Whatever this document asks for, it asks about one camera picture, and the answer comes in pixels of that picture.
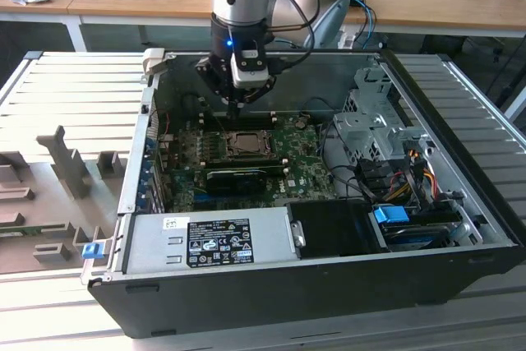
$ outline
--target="blue clip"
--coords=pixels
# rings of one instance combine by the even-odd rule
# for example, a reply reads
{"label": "blue clip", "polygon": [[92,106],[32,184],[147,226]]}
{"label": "blue clip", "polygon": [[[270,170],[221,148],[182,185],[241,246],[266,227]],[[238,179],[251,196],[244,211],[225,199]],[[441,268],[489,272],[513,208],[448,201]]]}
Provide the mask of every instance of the blue clip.
{"label": "blue clip", "polygon": [[381,206],[374,210],[376,222],[381,224],[386,222],[391,224],[394,222],[409,222],[408,213],[402,206]]}
{"label": "blue clip", "polygon": [[88,242],[82,249],[83,259],[104,258],[104,242]]}
{"label": "blue clip", "polygon": [[146,149],[153,150],[157,146],[157,143],[154,141],[154,139],[152,139],[150,137],[146,137],[145,138],[145,145],[146,145]]}

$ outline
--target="wooden table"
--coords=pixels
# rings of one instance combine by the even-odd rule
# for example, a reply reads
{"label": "wooden table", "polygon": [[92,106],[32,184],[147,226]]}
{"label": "wooden table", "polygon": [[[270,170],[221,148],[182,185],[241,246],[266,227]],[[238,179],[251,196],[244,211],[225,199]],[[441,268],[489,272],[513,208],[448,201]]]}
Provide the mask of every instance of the wooden table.
{"label": "wooden table", "polygon": [[[383,32],[519,37],[526,33],[526,0],[367,0],[367,4],[376,11],[377,29]],[[347,22],[353,22],[353,14]]]}
{"label": "wooden table", "polygon": [[[377,15],[376,31],[437,35],[522,37],[526,0],[367,0]],[[209,26],[210,0],[52,0],[21,7],[0,0],[0,20],[62,22],[77,51],[86,51],[82,24]],[[347,32],[364,22],[349,10]]]}

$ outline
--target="red wire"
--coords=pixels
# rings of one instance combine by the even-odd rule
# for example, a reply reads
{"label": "red wire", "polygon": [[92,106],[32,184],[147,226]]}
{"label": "red wire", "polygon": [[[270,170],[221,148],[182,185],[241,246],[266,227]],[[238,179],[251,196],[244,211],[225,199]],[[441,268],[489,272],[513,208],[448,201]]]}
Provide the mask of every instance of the red wire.
{"label": "red wire", "polygon": [[163,136],[166,136],[168,134],[169,126],[170,126],[170,116],[168,115],[168,113],[166,113],[166,129],[164,129]]}
{"label": "red wire", "polygon": [[394,176],[391,178],[391,181],[390,181],[391,188],[389,188],[389,192],[392,192],[392,191],[393,191],[393,183],[395,182],[395,179],[396,179],[398,176],[401,176],[402,174],[404,174],[404,172],[397,172],[397,173],[395,173]]}

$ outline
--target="white table leg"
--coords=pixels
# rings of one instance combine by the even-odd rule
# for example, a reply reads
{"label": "white table leg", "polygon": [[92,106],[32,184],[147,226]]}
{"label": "white table leg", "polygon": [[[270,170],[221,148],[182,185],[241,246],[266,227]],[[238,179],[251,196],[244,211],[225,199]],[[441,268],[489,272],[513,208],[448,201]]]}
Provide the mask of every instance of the white table leg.
{"label": "white table leg", "polygon": [[520,92],[520,94],[511,102],[509,108],[504,112],[504,115],[511,121],[515,119],[523,112],[526,108],[526,86]]}
{"label": "white table leg", "polygon": [[139,25],[137,27],[139,28],[139,38],[141,39],[141,44],[149,44],[150,39],[148,38],[148,32],[146,31],[146,27],[144,25]]}
{"label": "white table leg", "polygon": [[75,51],[87,52],[84,37],[82,36],[81,25],[82,20],[79,16],[64,16],[62,23],[67,27],[69,37],[72,40]]}

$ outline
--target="yellow wire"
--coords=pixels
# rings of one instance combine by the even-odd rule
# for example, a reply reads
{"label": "yellow wire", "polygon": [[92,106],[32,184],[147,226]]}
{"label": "yellow wire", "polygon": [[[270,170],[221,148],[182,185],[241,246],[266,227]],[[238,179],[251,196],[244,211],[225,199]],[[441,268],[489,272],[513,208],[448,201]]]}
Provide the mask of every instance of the yellow wire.
{"label": "yellow wire", "polygon": [[404,192],[406,192],[407,190],[409,189],[409,183],[406,182],[405,185],[403,187],[401,187],[399,190],[397,191],[394,191],[391,195],[389,195],[387,197],[387,199],[385,199],[386,201],[391,201],[393,199],[395,199],[396,197],[402,195]]}
{"label": "yellow wire", "polygon": [[435,176],[433,176],[431,173],[424,172],[424,176],[429,178],[429,183],[431,184],[431,196],[435,197]]}

